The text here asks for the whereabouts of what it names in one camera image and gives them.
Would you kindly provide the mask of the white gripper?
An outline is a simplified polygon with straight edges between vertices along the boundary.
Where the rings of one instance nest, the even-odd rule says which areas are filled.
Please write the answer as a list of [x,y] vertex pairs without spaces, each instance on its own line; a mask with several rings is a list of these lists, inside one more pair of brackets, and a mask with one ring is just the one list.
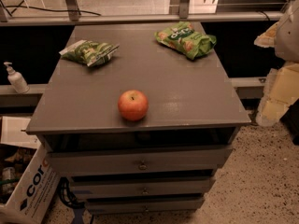
[[266,77],[255,120],[269,127],[279,122],[299,99],[299,0],[291,2],[278,23],[258,35],[254,45],[275,47],[276,55],[289,61],[280,69],[271,69]]

